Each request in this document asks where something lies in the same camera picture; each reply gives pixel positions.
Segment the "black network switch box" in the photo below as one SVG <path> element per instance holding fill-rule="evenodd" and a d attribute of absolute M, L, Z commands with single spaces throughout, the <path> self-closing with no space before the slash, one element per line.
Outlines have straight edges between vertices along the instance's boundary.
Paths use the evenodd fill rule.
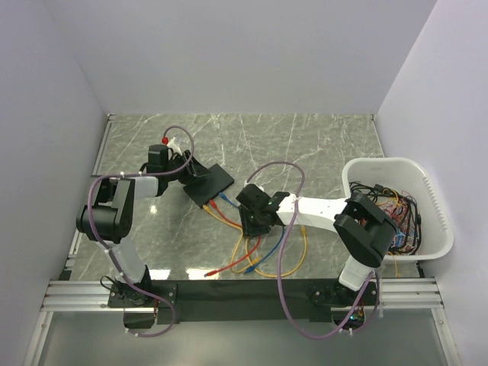
<path fill-rule="evenodd" d="M 185 185 L 183 190 L 187 196 L 199 207 L 210 203 L 219 193 L 234 184 L 234 178 L 220 165 L 213 164 L 210 174 L 199 178 L 196 182 Z"/>

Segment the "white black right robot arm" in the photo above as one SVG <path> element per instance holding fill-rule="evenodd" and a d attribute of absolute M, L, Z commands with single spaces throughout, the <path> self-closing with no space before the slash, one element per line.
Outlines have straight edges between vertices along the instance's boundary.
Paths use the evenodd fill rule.
<path fill-rule="evenodd" d="M 362 285 L 380 267 L 397 234 L 398 226 L 365 194 L 327 200 L 299 197 L 279 191 L 270 196 L 259 186 L 246 185 L 237 195 L 244 230 L 273 226 L 285 228 L 280 241 L 284 251 L 292 226 L 310 226 L 337 233 L 349 252 L 339 275 L 335 295 L 352 304 L 362 295 Z"/>

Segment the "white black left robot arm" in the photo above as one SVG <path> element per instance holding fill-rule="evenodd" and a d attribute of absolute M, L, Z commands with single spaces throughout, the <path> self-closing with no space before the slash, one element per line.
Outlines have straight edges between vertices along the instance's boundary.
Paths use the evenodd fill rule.
<path fill-rule="evenodd" d="M 127 289 L 127 299 L 134 305 L 145 306 L 153 297 L 149 269 L 127 238 L 135 202 L 162 196 L 173 181 L 182 184 L 190 197 L 199 190 L 206 194 L 213 177 L 214 167 L 205 167 L 191 150 L 182 150 L 175 143 L 151 145 L 146 162 L 136 173 L 90 177 L 76 229 L 102 248 L 117 272 L 115 283 Z"/>

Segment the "white plastic basket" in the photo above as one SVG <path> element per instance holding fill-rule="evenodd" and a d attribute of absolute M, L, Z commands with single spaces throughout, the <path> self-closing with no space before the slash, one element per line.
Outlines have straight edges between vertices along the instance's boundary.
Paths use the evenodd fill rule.
<path fill-rule="evenodd" d="M 439 259 L 454 244 L 445 206 L 426 170 L 407 158 L 357 158 L 342 171 L 347 196 L 370 198 L 397 225 L 385 262 Z"/>

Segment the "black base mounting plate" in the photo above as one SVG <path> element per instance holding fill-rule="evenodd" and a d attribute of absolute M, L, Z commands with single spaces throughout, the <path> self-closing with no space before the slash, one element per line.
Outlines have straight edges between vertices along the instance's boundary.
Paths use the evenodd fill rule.
<path fill-rule="evenodd" d="M 294 319 L 331 323 L 345 315 L 358 295 L 333 278 L 284 279 L 283 292 Z M 282 320 L 286 316 L 274 280 L 154 281 L 150 292 L 166 299 L 180 322 Z M 158 308 L 159 325 L 172 320 L 170 307 L 137 293 L 125 284 L 113 285 L 110 309 L 136 312 Z"/>

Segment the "aluminium front frame rail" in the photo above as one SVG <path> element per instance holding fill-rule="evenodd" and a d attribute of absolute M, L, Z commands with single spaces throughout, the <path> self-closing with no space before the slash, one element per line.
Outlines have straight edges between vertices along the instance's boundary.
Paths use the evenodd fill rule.
<path fill-rule="evenodd" d="M 42 312 L 123 312 L 109 307 L 109 290 L 95 281 L 51 281 Z M 380 281 L 380 308 L 384 310 L 442 309 L 443 300 L 433 278 L 385 278 Z"/>

